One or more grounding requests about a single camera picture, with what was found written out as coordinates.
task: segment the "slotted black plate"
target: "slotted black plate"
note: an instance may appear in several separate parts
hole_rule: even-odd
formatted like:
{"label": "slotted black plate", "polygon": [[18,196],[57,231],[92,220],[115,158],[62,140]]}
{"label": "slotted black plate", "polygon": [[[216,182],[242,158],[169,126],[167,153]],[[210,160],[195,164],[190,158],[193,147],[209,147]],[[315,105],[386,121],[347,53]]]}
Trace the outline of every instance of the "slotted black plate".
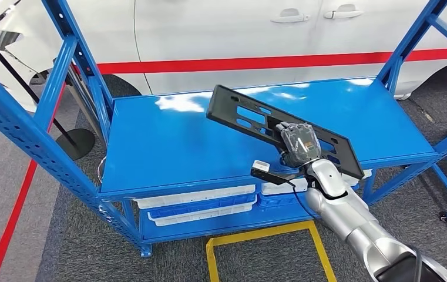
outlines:
{"label": "slotted black plate", "polygon": [[[265,124],[237,113],[238,107],[248,109],[265,117]],[[334,150],[322,149],[322,157],[332,161],[341,173],[345,173],[357,179],[361,179],[364,174],[360,163],[351,147],[349,139],[329,131],[321,126],[315,125],[307,120],[300,119],[288,114],[273,106],[260,102],[256,99],[238,93],[222,85],[217,85],[213,90],[213,96],[206,112],[206,117],[215,122],[226,125],[244,134],[256,137],[262,141],[274,145],[282,150],[287,150],[280,134],[275,131],[275,126],[280,122],[304,123],[313,126],[317,138],[325,143],[329,143]],[[247,127],[238,123],[237,119],[248,122]]]}

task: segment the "blue shelf board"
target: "blue shelf board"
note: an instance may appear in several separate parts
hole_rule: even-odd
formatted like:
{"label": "blue shelf board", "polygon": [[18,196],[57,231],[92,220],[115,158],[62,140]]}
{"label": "blue shelf board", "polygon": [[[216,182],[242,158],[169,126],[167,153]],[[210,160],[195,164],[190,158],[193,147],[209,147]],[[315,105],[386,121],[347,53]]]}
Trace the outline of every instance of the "blue shelf board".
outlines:
{"label": "blue shelf board", "polygon": [[[424,162],[435,151],[373,78],[256,86],[239,92],[350,139],[364,169]],[[269,144],[206,118],[212,91],[115,100],[99,197],[152,197],[259,183],[254,160],[279,164]]]}
{"label": "blue shelf board", "polygon": [[228,216],[218,216],[167,226],[156,226],[152,220],[147,218],[147,212],[140,210],[139,231],[142,235],[142,243],[160,243],[276,226],[311,219],[311,216],[298,203],[268,208],[261,208],[257,204],[254,204],[252,210],[244,213],[229,214]]}

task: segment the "car door handle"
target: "car door handle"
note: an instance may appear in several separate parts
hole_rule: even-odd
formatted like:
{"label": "car door handle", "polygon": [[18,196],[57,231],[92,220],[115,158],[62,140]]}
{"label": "car door handle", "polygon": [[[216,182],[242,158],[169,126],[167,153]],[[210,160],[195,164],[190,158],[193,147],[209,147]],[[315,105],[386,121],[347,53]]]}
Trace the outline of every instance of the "car door handle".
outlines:
{"label": "car door handle", "polygon": [[284,23],[284,22],[305,22],[310,19],[309,15],[305,15],[303,13],[300,13],[298,9],[295,8],[288,8],[283,9],[280,12],[280,15],[271,18],[270,20],[272,22],[278,22],[278,23]]}
{"label": "car door handle", "polygon": [[354,18],[363,14],[363,11],[357,9],[354,4],[343,4],[334,11],[328,11],[324,14],[326,19],[346,19]]}
{"label": "car door handle", "polygon": [[363,11],[354,10],[354,11],[328,11],[324,14],[324,18],[326,19],[345,19],[345,18],[354,18],[356,16],[360,16],[363,14]]}

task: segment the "metal rack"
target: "metal rack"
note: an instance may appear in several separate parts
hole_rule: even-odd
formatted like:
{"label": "metal rack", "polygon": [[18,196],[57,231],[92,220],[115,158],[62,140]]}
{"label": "metal rack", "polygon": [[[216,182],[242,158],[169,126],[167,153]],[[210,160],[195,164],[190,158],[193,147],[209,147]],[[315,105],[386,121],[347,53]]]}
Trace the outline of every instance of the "metal rack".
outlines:
{"label": "metal rack", "polygon": [[[273,169],[286,168],[270,145],[206,119],[211,92],[112,98],[66,1],[42,2],[63,45],[33,117],[0,85],[0,131],[132,242],[142,256],[150,256],[152,244],[161,241],[310,219],[300,205],[291,204],[273,209],[253,206],[244,213],[172,226],[156,226],[141,210],[137,224],[130,199],[259,184],[248,175],[255,159],[271,163]],[[373,177],[369,179],[364,199],[373,204],[447,155],[447,138],[432,147],[392,98],[402,63],[427,29],[432,25],[447,37],[447,24],[438,18],[446,4],[447,0],[429,1],[376,78],[238,91],[349,138],[363,169],[412,164],[373,193]],[[72,60],[92,94],[107,146],[99,187],[46,132]],[[358,126],[360,121],[373,129],[370,135]],[[396,132],[405,132],[405,146],[394,146],[399,140]],[[121,202],[124,214],[111,202]]]}

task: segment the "black cable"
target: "black cable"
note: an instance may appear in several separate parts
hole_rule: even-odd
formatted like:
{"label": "black cable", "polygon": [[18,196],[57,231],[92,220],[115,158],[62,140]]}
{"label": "black cable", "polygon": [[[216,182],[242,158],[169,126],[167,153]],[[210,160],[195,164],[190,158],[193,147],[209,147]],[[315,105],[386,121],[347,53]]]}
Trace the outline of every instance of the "black cable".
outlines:
{"label": "black cable", "polygon": [[[19,82],[19,84],[21,84],[24,90],[26,90],[26,92],[31,96],[33,101],[35,101],[35,103],[38,104],[40,102],[40,98],[38,98],[38,96],[33,92],[33,90],[31,90],[31,88],[26,84],[26,82],[24,82],[22,77],[17,73],[17,71],[11,66],[11,64],[4,58],[4,56],[1,53],[0,53],[0,63],[2,63],[4,67],[11,73],[11,75]],[[71,145],[76,146],[75,141],[71,138],[71,136],[69,136],[64,127],[62,127],[61,124],[56,119],[53,119],[53,124],[55,125],[55,127],[57,127],[57,129],[59,129],[61,134],[69,141],[69,143],[71,143]]]}
{"label": "black cable", "polygon": [[311,216],[311,218],[313,218],[313,220],[319,221],[318,218],[314,217],[313,214],[310,213],[310,211],[303,205],[303,203],[300,201],[300,198],[298,197],[298,192],[296,191],[296,185],[294,185],[292,182],[288,181],[287,182],[289,185],[291,185],[293,187],[293,192],[294,192],[294,196],[296,197],[296,200],[298,201],[298,203],[301,205],[301,207],[304,209],[304,211],[306,213],[308,213],[308,215]]}
{"label": "black cable", "polygon": [[421,282],[421,275],[422,275],[422,255],[421,251],[419,251],[418,248],[412,246],[412,245],[406,245],[410,249],[412,249],[415,252],[415,275],[414,275],[414,282]]}

